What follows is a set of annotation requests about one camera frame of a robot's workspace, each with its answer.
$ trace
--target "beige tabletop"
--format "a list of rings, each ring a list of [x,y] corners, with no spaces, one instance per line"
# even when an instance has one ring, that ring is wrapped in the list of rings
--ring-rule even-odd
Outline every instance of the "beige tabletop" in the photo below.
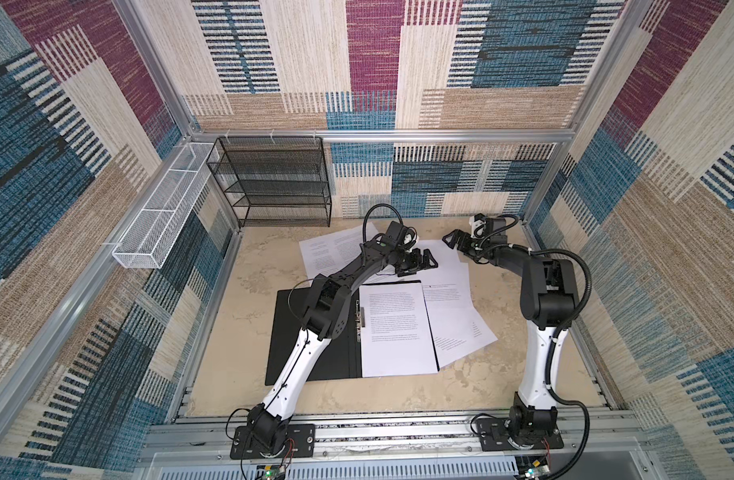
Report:
[[[389,220],[375,220],[385,231]],[[234,264],[190,396],[189,416],[226,416],[259,403],[270,387],[266,376],[277,290],[305,278],[298,242],[360,225],[333,219],[324,227],[249,227]],[[407,219],[422,240],[440,239],[455,228],[468,230],[468,217]],[[521,227],[508,240],[526,245]],[[497,341],[434,375],[394,376],[307,382],[297,413],[408,412],[507,408],[525,371],[527,321],[519,310],[521,278],[491,265],[470,262],[474,305]],[[588,406],[600,397],[571,341],[564,344],[557,391]]]

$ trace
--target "black folder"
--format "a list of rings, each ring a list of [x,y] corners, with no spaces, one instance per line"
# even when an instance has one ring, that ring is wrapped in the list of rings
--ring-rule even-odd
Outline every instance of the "black folder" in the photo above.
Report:
[[[309,289],[297,288],[289,297],[289,306],[299,316],[303,314],[302,305]],[[295,347],[300,331],[300,321],[290,312],[287,306],[289,290],[276,292],[276,307],[273,314],[273,327],[271,328],[271,343],[269,345],[269,359],[266,363],[266,385],[272,386],[284,368],[289,354]],[[309,379],[312,380],[338,380],[362,378],[362,348],[359,344],[359,334],[356,324],[356,308],[359,304],[359,291],[354,292],[351,297],[349,319],[345,324],[343,333],[331,341],[329,346],[322,352],[311,370]],[[436,360],[436,368],[439,369],[439,359]]]

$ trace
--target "black mesh shelf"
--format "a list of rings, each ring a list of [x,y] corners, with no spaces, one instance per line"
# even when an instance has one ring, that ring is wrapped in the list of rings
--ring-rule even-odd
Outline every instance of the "black mesh shelf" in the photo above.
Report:
[[[222,137],[207,166],[242,226],[329,226],[321,138]]]

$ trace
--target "white wire basket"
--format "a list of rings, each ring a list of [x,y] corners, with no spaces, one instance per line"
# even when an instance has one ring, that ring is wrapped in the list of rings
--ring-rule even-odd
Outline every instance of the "white wire basket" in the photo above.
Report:
[[[114,248],[124,268],[161,268],[209,178],[213,144],[190,143],[159,181]]]

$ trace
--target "wall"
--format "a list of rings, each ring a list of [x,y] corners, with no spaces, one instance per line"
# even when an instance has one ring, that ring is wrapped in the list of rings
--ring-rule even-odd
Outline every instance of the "wall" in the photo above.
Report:
[[[734,478],[734,0],[656,0],[531,227],[671,478]]]
[[[623,3],[138,5],[195,122],[226,130],[563,128]],[[518,213],[551,147],[333,144],[333,216],[389,200],[406,216]]]
[[[110,0],[0,1],[0,382],[179,138]],[[163,269],[114,271],[0,444],[0,478],[132,470],[223,261],[218,195]]]

